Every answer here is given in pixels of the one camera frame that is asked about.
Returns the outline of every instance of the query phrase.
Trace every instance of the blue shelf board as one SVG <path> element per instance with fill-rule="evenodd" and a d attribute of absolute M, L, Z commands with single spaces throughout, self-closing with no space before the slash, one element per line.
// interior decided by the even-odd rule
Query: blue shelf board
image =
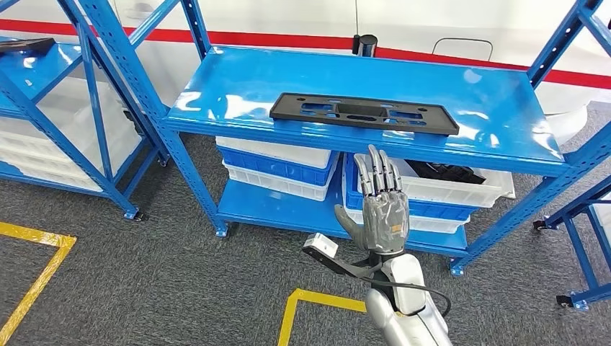
<path fill-rule="evenodd" d="M 341 169 L 338 167 L 324 201 L 309 200 L 283 192 L 268 190 L 235 180 L 228 180 L 218 204 L 217 216 L 227 221 L 251 223 L 348 239 L 333 212 L 342 204 Z M 451 257 L 464 257 L 467 240 L 464 227 L 454 234 L 410 230 L 409 249 Z"/>
<path fill-rule="evenodd" d="M 283 92 L 442 105 L 456 136 L 276 120 Z M 557 176 L 567 167 L 525 72 L 215 46 L 162 119 L 173 130 Z"/>
<path fill-rule="evenodd" d="M 14 40 L 0 36 L 0 41 Z M 6 74 L 34 103 L 40 101 L 57 83 L 83 60 L 81 47 L 56 43 L 43 56 L 19 52 L 0 55 L 0 71 Z M 0 94 L 0 115 L 19 116 L 19 109 Z"/>

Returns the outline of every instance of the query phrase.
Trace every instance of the yellow floor tape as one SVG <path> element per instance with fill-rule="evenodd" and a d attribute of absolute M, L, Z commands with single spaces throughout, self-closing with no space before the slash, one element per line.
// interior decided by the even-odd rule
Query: yellow floor tape
<path fill-rule="evenodd" d="M 285 315 L 282 318 L 280 336 L 278 337 L 278 346 L 288 346 L 290 331 L 293 329 L 293 320 L 295 319 L 295 311 L 297 310 L 297 302 L 299 301 L 309 301 L 310 303 L 318 303 L 358 312 L 367 311 L 365 310 L 365 302 L 356 301 L 350 298 L 332 296 L 324 293 L 312 292 L 310 290 L 301 290 L 298 288 L 294 290 L 287 299 Z"/>
<path fill-rule="evenodd" d="M 15 226 L 8 223 L 0 222 L 0 235 L 11 236 L 17 239 L 23 239 L 33 241 L 39 244 L 51 245 L 58 247 L 58 251 L 51 257 L 51 260 L 47 264 L 47 267 L 40 274 L 38 279 L 34 282 L 32 287 L 23 296 L 23 299 L 19 302 L 16 309 L 13 311 L 9 320 L 0 330 L 0 346 L 5 346 L 9 341 L 11 335 L 25 316 L 30 307 L 43 290 L 43 288 L 53 276 L 53 273 L 58 269 L 63 259 L 70 252 L 70 249 L 74 245 L 76 238 L 72 236 L 63 236 L 61 234 L 47 233 L 38 231 L 36 229 L 27 229 L 25 227 Z"/>

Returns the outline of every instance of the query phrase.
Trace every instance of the blue plastic bin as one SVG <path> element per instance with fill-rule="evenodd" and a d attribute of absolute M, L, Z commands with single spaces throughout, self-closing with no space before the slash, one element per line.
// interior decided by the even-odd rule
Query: blue plastic bin
<path fill-rule="evenodd" d="M 312 185 L 324 186 L 329 178 L 329 172 L 339 152 L 332 151 L 329 163 L 325 168 L 316 168 L 295 162 L 274 159 L 268 156 L 257 155 L 245 151 L 216 146 L 223 155 L 225 163 L 235 167 L 252 169 L 253 171 L 277 175 L 288 179 L 305 182 Z"/>
<path fill-rule="evenodd" d="M 358 168 L 354 164 L 354 154 L 346 153 L 344 155 L 344 171 L 346 174 L 346 207 L 353 210 L 362 210 L 362 193 L 358 190 Z M 478 209 L 479 207 L 471 205 L 409 200 L 410 215 L 427 218 L 466 221 L 471 213 Z"/>

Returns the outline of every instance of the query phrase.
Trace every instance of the gray carpet floor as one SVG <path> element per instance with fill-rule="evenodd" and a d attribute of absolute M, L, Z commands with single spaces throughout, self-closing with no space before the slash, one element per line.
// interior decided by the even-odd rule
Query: gray carpet floor
<path fill-rule="evenodd" d="M 611 120 L 593 104 L 576 148 Z M 184 138 L 218 200 L 227 180 L 214 141 Z M 600 181 L 605 162 L 562 194 L 551 214 Z M 518 198 L 540 178 L 514 174 Z M 10 346 L 18 345 L 276 345 L 287 297 L 296 288 L 361 299 L 367 286 L 334 275 L 300 252 L 305 234 L 241 225 L 219 239 L 177 168 L 153 165 L 133 200 L 147 213 L 122 219 L 108 200 L 0 181 L 0 220 L 78 237 L 40 294 Z M 472 215 L 474 239 L 514 200 Z M 611 275 L 587 220 L 576 225 L 603 281 Z M 339 255 L 363 253 L 338 240 Z M 0 238 L 0 323 L 4 323 L 54 248 Z M 524 223 L 454 278 L 444 257 L 417 252 L 428 286 L 451 297 L 447 317 L 455 345 L 609 345 L 611 306 L 563 309 L 557 294 L 585 288 L 566 232 L 535 232 Z M 300 302 L 291 345 L 383 345 L 366 315 Z"/>

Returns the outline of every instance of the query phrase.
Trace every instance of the white plastic bin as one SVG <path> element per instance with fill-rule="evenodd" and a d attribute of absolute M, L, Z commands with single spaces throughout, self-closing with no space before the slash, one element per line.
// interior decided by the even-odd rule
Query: white plastic bin
<path fill-rule="evenodd" d="M 138 134 L 134 136 L 130 129 L 126 128 L 121 136 L 109 142 L 109 156 L 113 174 L 117 173 L 141 141 L 142 138 Z M 61 161 L 54 156 L 51 156 L 50 159 L 47 156 L 33 156 L 18 151 L 0 149 L 0 161 L 15 166 L 23 175 L 28 177 L 82 187 L 92 191 L 102 191 L 98 184 L 67 156 L 64 161 Z M 96 165 L 96 168 L 103 172 L 101 162 Z"/>
<path fill-rule="evenodd" d="M 115 99 L 115 91 L 103 82 L 97 82 L 97 89 L 107 141 L 110 143 L 127 127 L 135 133 L 133 123 Z M 91 162 L 101 162 L 85 79 L 63 79 L 37 106 Z M 27 120 L 0 117 L 0 148 L 67 159 L 54 142 Z"/>
<path fill-rule="evenodd" d="M 354 156 L 361 156 L 367 162 L 371 160 L 368 155 L 355 154 Z M 401 173 L 403 191 L 410 199 L 490 208 L 497 198 L 514 189 L 511 172 L 474 168 L 473 171 L 476 174 L 486 178 L 483 184 L 477 185 L 421 178 L 405 160 L 393 159 L 393 163 Z"/>
<path fill-rule="evenodd" d="M 611 193 L 604 196 L 603 200 L 611 200 Z M 602 230 L 605 231 L 607 239 L 611 241 L 611 205 L 610 204 L 594 204 L 594 212 Z"/>
<path fill-rule="evenodd" d="M 253 154 L 273 157 L 275 159 L 295 162 L 316 168 L 325 168 L 329 163 L 330 150 L 308 148 L 305 146 L 289 146 L 287 144 L 250 141 L 228 137 L 216 137 L 219 146 Z"/>
<path fill-rule="evenodd" d="M 127 157 L 133 153 L 135 148 L 142 141 L 140 135 L 138 135 L 132 128 L 123 128 L 122 133 L 119 136 L 116 135 L 117 134 L 115 134 L 114 137 L 108 142 L 110 165 L 112 167 L 113 174 L 117 174 L 117 171 L 122 166 L 123 162 L 125 162 Z M 92 151 L 98 151 L 99 153 L 97 141 L 95 143 L 92 143 L 85 150 L 85 156 L 93 156 Z M 12 166 L 15 166 L 17 168 L 27 166 L 26 169 L 28 169 L 29 171 L 31 169 L 40 169 L 45 172 L 57 172 L 64 175 L 72 175 L 75 177 L 83 177 L 88 179 L 87 175 L 85 174 L 85 172 L 83 172 L 81 167 L 76 165 L 66 155 L 64 155 L 63 157 L 57 157 L 48 154 L 39 154 L 31 151 L 0 148 L 0 160 L 11 164 Z M 102 166 L 102 159 L 95 160 L 92 162 L 92 164 L 96 168 L 98 168 L 101 173 L 104 172 L 104 168 Z"/>
<path fill-rule="evenodd" d="M 362 210 L 347 209 L 346 213 L 359 225 L 363 224 Z M 446 220 L 444 218 L 427 218 L 424 216 L 409 216 L 409 228 L 418 231 L 449 233 L 453 234 L 459 226 L 469 222 L 471 217 L 465 221 Z"/>
<path fill-rule="evenodd" d="M 303 198 L 311 200 L 324 200 L 326 192 L 329 189 L 329 183 L 333 177 L 333 173 L 337 168 L 337 161 L 333 163 L 331 167 L 331 173 L 324 186 L 307 184 L 299 182 L 297 180 L 287 179 L 279 177 L 277 175 L 261 173 L 250 169 L 230 166 L 223 162 L 223 166 L 229 171 L 229 179 L 236 180 L 238 182 L 245 182 L 246 184 L 256 185 L 265 187 L 266 189 L 289 193 Z"/>

